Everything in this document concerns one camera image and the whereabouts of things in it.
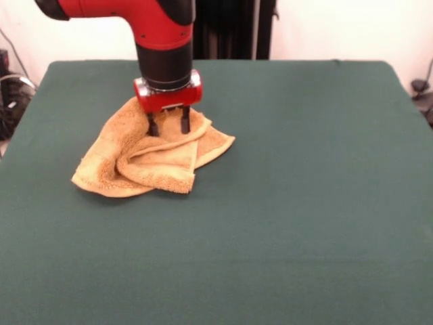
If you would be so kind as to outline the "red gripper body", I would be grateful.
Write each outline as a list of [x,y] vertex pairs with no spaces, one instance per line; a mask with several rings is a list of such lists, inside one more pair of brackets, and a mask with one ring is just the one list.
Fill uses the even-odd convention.
[[156,91],[151,89],[143,79],[135,79],[133,86],[139,105],[145,113],[190,106],[202,99],[201,81],[191,81],[188,86],[174,91]]

